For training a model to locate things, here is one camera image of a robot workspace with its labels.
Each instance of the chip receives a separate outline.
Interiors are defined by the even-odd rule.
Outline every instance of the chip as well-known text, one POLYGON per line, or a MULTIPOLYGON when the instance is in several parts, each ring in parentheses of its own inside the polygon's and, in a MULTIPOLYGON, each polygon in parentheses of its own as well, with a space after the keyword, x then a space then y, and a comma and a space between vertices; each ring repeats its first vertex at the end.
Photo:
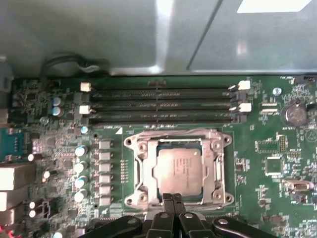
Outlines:
POLYGON ((282 173, 282 163, 281 157, 267 157, 265 160, 265 174, 267 176, 280 175, 282 173))
POLYGON ((270 219, 270 221, 273 224, 276 224, 278 226, 281 226, 283 224, 283 217, 281 217, 280 215, 273 215, 270 219))
POLYGON ((71 168, 73 168, 73 162, 71 160, 65 160, 64 161, 64 166, 67 169, 71 169, 71 168))
POLYGON ((50 137, 46 141, 48 146, 55 146, 55 137, 50 137))
POLYGON ((236 164, 236 171, 243 171, 243 164, 236 164))
POLYGON ((68 113, 68 114, 66 115, 66 119, 67 119, 67 120, 74 120, 74 115, 68 113))
POLYGON ((199 149, 162 149, 154 168, 160 194, 195 196, 202 192, 203 165, 199 149))
POLYGON ((78 209, 68 210, 68 216, 70 218, 76 218, 78 215, 78 209))
POLYGON ((36 99, 36 94, 35 93, 28 94, 27 99, 28 100, 35 100, 36 99))
POLYGON ((49 192, 50 193, 55 193, 55 192, 57 192, 57 188, 54 187, 54 186, 51 186, 51 187, 49 187, 49 192))

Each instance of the metal socket frame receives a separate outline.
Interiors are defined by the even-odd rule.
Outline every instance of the metal socket frame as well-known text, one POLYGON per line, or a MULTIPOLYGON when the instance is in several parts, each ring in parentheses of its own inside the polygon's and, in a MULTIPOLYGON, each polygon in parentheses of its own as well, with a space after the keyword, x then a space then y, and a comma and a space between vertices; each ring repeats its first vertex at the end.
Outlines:
POLYGON ((157 165, 157 147, 160 142, 179 141, 199 142, 202 147, 203 198, 200 202, 185 205, 206 205, 214 210, 234 202, 234 196, 225 191, 224 181, 224 148, 232 143, 232 137, 216 129, 196 128, 144 131, 124 140, 124 145, 134 151, 135 180, 134 193, 124 200, 126 206, 150 210, 161 205, 158 199, 158 182, 152 173, 157 165))

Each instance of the integrated circuit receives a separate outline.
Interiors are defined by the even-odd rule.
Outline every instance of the integrated circuit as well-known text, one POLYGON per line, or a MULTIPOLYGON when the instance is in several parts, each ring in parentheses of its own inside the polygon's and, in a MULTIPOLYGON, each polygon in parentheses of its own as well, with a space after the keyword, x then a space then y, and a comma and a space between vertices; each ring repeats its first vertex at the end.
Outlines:
POLYGON ((277 153, 278 142, 276 141, 257 141, 258 153, 277 153))
POLYGON ((158 180, 158 190, 163 193, 181 193, 182 196, 197 196, 202 193, 203 164, 198 149, 162 149, 153 170, 158 180))
POLYGON ((279 156, 271 156, 265 159, 265 174, 268 176, 281 175, 283 160, 279 156))

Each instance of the silver mounting screw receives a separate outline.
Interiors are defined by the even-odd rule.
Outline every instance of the silver mounting screw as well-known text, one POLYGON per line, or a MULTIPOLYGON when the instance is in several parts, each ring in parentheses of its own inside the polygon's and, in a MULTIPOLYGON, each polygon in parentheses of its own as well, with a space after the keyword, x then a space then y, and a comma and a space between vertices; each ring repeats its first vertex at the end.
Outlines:
POLYGON ((135 219, 131 219, 131 220, 128 221, 129 224, 134 224, 136 222, 137 222, 137 220, 135 220, 135 219))
POLYGON ((186 214, 185 214, 185 217, 186 217, 186 218, 192 218, 192 217, 193 217, 193 214, 191 214, 191 213, 186 213, 186 214))
POLYGON ((219 223, 222 224, 222 225, 227 225, 228 221, 225 220, 225 219, 219 219, 219 223))
POLYGON ((168 215, 166 213, 163 213, 160 215, 161 218, 168 218, 168 215))
POLYGON ((273 88, 272 93, 274 96, 279 96, 282 93, 282 89, 281 88, 273 88))

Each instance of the screw hole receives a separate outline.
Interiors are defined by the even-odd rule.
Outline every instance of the screw hole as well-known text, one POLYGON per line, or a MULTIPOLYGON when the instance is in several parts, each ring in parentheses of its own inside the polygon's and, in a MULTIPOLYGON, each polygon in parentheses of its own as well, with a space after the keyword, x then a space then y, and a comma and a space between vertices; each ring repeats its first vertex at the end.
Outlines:
POLYGON ((140 151, 146 151, 147 147, 144 144, 139 145, 140 151))
POLYGON ((140 201, 141 202, 146 202, 147 200, 148 200, 148 198, 146 196, 144 196, 144 195, 140 196, 140 201))
POLYGON ((218 148, 220 147, 220 145, 219 145, 218 143, 215 143, 215 144, 213 144, 213 147, 214 147, 215 149, 218 149, 218 148))

